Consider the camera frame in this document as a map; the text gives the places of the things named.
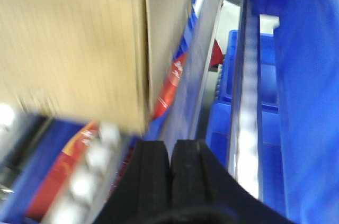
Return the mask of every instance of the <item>black object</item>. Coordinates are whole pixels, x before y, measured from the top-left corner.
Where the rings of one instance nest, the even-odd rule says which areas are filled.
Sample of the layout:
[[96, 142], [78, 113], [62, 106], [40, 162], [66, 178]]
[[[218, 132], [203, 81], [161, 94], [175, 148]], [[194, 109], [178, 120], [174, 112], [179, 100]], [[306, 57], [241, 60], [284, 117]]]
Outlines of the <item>black object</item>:
[[291, 222], [249, 195], [204, 141], [179, 140], [171, 169], [163, 142], [137, 142], [120, 185], [94, 223]]
[[138, 141], [125, 175], [94, 223], [123, 223], [136, 216], [146, 218], [168, 209], [170, 181], [163, 142]]

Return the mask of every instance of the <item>brown cardboard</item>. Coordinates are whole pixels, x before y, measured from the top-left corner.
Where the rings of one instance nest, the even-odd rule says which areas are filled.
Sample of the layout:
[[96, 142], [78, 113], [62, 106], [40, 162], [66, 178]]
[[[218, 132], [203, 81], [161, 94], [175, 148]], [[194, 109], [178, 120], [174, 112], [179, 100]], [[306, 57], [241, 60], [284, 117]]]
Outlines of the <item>brown cardboard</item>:
[[0, 0], [0, 102], [142, 132], [187, 4]]

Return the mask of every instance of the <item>red item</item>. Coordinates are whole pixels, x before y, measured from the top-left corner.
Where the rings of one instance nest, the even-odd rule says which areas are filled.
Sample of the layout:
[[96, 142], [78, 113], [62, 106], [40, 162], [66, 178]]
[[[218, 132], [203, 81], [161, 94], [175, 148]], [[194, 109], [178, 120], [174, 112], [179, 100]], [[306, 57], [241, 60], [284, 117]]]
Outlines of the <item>red item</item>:
[[154, 119], [161, 117], [169, 106], [172, 105], [178, 87], [187, 53], [172, 62], [171, 68], [165, 79], [164, 86], [155, 104]]
[[224, 56], [222, 55], [222, 51], [220, 49], [220, 46], [216, 40], [214, 40], [214, 46], [212, 51], [212, 57], [210, 62], [210, 67], [213, 67], [217, 64], [222, 64], [224, 60]]
[[60, 189], [68, 181], [89, 143], [97, 136], [99, 125], [91, 122], [75, 134], [63, 148], [51, 170], [32, 199], [26, 217], [38, 222], [52, 205]]

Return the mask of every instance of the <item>blue plastic bin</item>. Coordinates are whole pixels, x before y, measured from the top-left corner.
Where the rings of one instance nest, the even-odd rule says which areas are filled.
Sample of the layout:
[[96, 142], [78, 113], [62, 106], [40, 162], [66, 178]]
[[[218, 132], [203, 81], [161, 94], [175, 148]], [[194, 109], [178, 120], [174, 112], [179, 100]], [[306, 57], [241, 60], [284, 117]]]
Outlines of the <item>blue plastic bin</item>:
[[[230, 119], [230, 103], [215, 101], [211, 106], [206, 143], [225, 167]], [[263, 202], [285, 216], [279, 115], [263, 111], [262, 125]]]
[[276, 76], [287, 217], [339, 223], [339, 0], [252, 0], [277, 15]]
[[[222, 66], [218, 100], [231, 102], [236, 60], [237, 30], [229, 33], [228, 47]], [[261, 41], [261, 98], [262, 108], [278, 110], [275, 76], [274, 38], [271, 34], [260, 34]]]

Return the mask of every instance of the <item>red package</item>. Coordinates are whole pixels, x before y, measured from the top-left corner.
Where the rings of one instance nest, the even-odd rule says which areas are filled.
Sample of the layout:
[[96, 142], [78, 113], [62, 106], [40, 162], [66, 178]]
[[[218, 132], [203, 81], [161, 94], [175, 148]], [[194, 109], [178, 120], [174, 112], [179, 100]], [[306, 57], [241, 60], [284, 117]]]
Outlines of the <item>red package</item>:
[[39, 222], [42, 220], [58, 192], [68, 181], [77, 164], [82, 159], [89, 143], [97, 136], [98, 130], [98, 123], [93, 121], [71, 138], [59, 154], [32, 199], [26, 217]]
[[224, 56], [222, 55], [220, 46], [218, 42], [214, 40], [210, 67], [213, 67], [214, 65], [217, 65], [217, 64], [222, 64], [223, 60], [224, 60]]
[[178, 87], [187, 53], [184, 53], [172, 62], [154, 109], [154, 119], [161, 117], [167, 108], [172, 105]]

